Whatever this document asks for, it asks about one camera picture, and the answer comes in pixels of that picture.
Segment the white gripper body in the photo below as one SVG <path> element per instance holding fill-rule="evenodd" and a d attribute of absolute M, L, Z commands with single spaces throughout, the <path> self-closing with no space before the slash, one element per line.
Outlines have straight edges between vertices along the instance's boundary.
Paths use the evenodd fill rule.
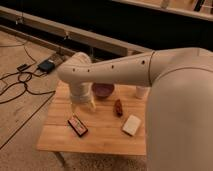
<path fill-rule="evenodd" d="M 73 83 L 69 85 L 69 90 L 72 111 L 81 104 L 87 104 L 92 111 L 96 109 L 90 83 Z"/>

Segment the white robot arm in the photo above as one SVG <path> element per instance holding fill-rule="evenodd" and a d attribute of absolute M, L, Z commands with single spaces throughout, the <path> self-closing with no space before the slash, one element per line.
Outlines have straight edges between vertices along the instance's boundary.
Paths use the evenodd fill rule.
<path fill-rule="evenodd" d="M 177 48 L 93 63 L 82 52 L 58 68 L 74 103 L 91 83 L 146 86 L 148 171 L 213 171 L 213 52 Z"/>

